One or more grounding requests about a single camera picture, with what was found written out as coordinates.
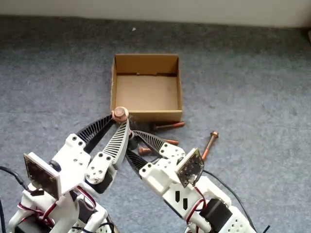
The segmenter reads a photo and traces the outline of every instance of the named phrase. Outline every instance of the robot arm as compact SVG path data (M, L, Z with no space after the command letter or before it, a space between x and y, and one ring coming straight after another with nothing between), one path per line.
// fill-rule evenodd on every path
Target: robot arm
M127 160L141 179L186 221L189 232L256 233L238 208L231 206L228 195L208 177L201 176L204 162L198 149L186 155L181 148L152 134L134 133L159 159L148 163L128 150Z
M9 222L10 232L15 232L17 227L22 231L29 226L35 227L37 221L45 224L47 220L46 232L71 232L72 226L89 232L98 229L113 232L107 211L92 196L98 196L109 187L124 159L129 121L125 119L120 124L104 150L93 160L89 153L114 123L117 122L111 114L89 124L77 134L70 134L49 163L33 152L24 155L31 180L29 190L44 192L33 196L29 191L23 191L19 209Z

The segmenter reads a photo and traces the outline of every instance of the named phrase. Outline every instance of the copper bolt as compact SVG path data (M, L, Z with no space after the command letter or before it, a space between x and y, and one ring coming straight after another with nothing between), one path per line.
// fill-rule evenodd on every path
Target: copper bolt
M147 155L149 153L151 153L151 149L149 149L149 148L144 148L144 147L138 148L138 154L141 156Z
M209 152L209 149L211 148L211 146L213 145L213 143L216 141L216 139L218 138L218 132L216 131L213 131L210 133L210 138L209 138L209 141L207 143L207 146L205 148L205 151L204 153L202 154L202 159L205 160L207 158L207 155L208 155L208 152Z
M178 146L178 144L179 144L179 141L177 141L177 140L171 140L171 139L163 139L163 140L166 141L167 143L174 145L174 146Z
M175 124L169 124L169 125L154 125L154 131L162 130L162 129L174 129L174 128L179 128L183 127L185 125L184 121L180 121Z
M112 118L116 122L124 122L128 118L128 110L124 107L117 107L112 111Z

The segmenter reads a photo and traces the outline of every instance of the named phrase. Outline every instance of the white wall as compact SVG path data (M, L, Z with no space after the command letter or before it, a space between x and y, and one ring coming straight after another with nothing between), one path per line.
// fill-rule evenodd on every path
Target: white wall
M311 0L0 0L0 14L311 26Z

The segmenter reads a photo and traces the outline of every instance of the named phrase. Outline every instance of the black cable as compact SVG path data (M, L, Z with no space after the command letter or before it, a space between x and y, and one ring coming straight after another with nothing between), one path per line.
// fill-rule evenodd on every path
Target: black cable
M269 228L270 228L270 225L268 225L268 226L266 227L266 229L264 229L264 231L263 231L262 233L266 233L266 232L269 230Z
M115 225L112 223L112 222L105 222L105 223L102 223L100 227L103 227L103 226L106 226L106 225L109 225L110 226L110 229L111 229L111 232L114 233L115 232Z
M215 176L213 173L211 173L211 172L209 172L209 171L207 171L207 170L203 170L203 171L204 171L205 173L207 173L208 175L214 177L216 180L218 180L224 187L226 187L226 189L228 189L228 190L234 195L234 197L238 200L239 204L241 205L241 207L242 207L242 209L243 209L243 211L244 211L244 213L245 213L245 215L246 215L246 217L247 217L247 219L248 219L248 221L249 221L249 224L250 224L251 227L256 231L255 226L254 226L254 224L253 224L253 221L252 221L251 217L249 216L248 212L246 211L246 209L245 209L245 207L244 207L244 205L243 205L241 199L239 198L239 196L238 196L227 184L225 184L225 182L223 182L221 179L219 179L219 178L218 178L217 176Z
M84 229L83 227L72 227L72 229L81 230L81 231L83 231L83 232L85 232L85 233L93 233L93 232L90 232L90 231Z
M112 227L112 233L114 233L114 227L115 227L115 226L113 225L112 222L105 222L105 223L102 223L98 228L103 227L103 226L106 226L106 225L109 225L110 227ZM72 229L81 230L81 231L83 231L83 232L85 232L85 233L93 233L93 232L90 232L90 231L84 229L83 227L72 227Z
M17 172L13 171L13 170L10 169L10 168L4 167L4 166L0 166L0 170L5 171L5 172L11 174L12 176L14 176L15 179L17 180L17 182L18 182L21 186L23 186L23 188L24 188L25 190L29 191L28 186L26 185L26 183L24 182L24 180L21 178L21 176L18 175Z
M1 220L2 233L6 233L6 231L5 231L4 212L3 212L3 207L2 207L1 200L0 200L0 220Z

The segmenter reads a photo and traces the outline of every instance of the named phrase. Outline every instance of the cardboard box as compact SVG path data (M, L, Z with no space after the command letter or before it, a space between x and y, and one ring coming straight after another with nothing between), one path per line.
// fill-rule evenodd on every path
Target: cardboard box
M126 107L136 120L180 121L182 89L176 54L116 54L111 110Z

